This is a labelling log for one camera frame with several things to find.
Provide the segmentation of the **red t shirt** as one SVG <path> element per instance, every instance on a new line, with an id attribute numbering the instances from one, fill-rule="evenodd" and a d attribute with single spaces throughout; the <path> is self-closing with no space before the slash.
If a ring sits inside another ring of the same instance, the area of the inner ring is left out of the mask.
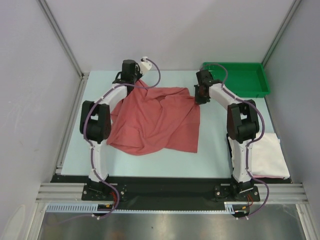
<path id="1" fill-rule="evenodd" d="M 142 156 L 171 149 L 197 153 L 200 106 L 185 87 L 137 87 L 111 113 L 106 141 L 120 151 Z"/>

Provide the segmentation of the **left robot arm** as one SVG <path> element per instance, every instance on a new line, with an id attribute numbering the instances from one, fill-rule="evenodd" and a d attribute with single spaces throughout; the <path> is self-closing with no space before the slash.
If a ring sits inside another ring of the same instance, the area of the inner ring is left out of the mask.
<path id="1" fill-rule="evenodd" d="M 82 103 L 79 130 L 89 144 L 91 164 L 86 184 L 100 200 L 107 199 L 111 193 L 111 188 L 103 183 L 109 173 L 101 160 L 102 145 L 111 133 L 111 112 L 144 75 L 144 64 L 144 61 L 137 63 L 131 59 L 124 60 L 110 89 L 96 101 L 86 100 Z"/>

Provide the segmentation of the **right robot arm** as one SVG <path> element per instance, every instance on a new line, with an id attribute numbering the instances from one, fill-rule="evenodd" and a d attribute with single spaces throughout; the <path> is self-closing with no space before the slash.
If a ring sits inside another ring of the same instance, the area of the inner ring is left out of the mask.
<path id="1" fill-rule="evenodd" d="M 226 109 L 227 140 L 233 162 L 229 190 L 235 200 L 242 201 L 254 189 L 252 147 L 260 130 L 259 111 L 254 100 L 241 99 L 208 70 L 198 71 L 196 78 L 195 103 L 202 105 L 213 99 Z"/>

